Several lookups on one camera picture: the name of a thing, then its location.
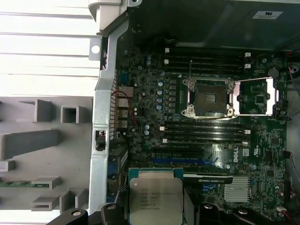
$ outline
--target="capacitor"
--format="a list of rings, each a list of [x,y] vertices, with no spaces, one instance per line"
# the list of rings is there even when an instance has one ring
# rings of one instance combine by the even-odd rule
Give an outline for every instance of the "capacitor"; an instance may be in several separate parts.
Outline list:
[[[250,169],[251,169],[252,171],[257,170],[257,166],[254,165],[254,164],[250,164],[249,167],[250,167]]]
[[[279,71],[276,68],[271,68],[268,71],[268,75],[271,76],[271,77],[273,77],[273,79],[276,79],[276,78],[279,77]]]
[[[277,194],[279,196],[283,196],[284,195],[281,191],[275,191],[275,194]]]

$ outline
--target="motherboard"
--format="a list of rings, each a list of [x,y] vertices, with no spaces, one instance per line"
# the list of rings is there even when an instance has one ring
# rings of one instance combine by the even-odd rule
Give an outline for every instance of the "motherboard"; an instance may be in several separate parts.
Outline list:
[[[130,168],[183,168],[184,187],[230,213],[270,220],[289,198],[286,58],[133,49],[117,62],[117,129]]]

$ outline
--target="red wire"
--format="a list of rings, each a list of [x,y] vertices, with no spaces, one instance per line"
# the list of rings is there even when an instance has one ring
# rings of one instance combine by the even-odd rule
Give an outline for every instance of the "red wire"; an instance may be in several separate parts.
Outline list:
[[[127,101],[128,101],[128,109],[129,109],[129,113],[130,113],[131,119],[133,120],[133,122],[134,122],[135,125],[137,126],[138,123],[137,123],[137,121],[135,120],[135,117],[134,117],[134,115],[133,115],[133,112],[132,112],[132,109],[131,109],[131,105],[130,105],[130,99],[129,99],[129,97],[127,96],[127,94],[126,94],[125,92],[123,92],[123,91],[121,91],[121,90],[116,90],[116,91],[114,91],[114,92],[112,93],[112,96],[113,96],[114,94],[116,94],[116,93],[122,93],[122,94],[125,96],[125,98],[127,99]]]
[[[293,223],[295,223],[295,224],[297,224],[297,225],[300,225],[300,223],[298,223],[296,220],[292,219],[292,218],[289,216],[289,214],[287,214],[287,212],[283,212],[283,214],[285,214],[285,216],[286,216],[289,220],[291,220]]]

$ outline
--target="white surface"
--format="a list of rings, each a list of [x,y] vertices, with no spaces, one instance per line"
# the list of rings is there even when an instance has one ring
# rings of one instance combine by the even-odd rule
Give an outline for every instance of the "white surface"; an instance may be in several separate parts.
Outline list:
[[[94,96],[87,0],[0,1],[0,96]]]
[[[258,11],[252,19],[276,20],[283,12]]]

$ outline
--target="cpu socket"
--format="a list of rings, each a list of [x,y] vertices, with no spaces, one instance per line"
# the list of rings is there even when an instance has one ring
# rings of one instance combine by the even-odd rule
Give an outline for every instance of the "cpu socket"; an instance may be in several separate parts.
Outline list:
[[[233,116],[233,80],[190,77],[182,83],[188,87],[187,108],[182,115],[194,119]]]

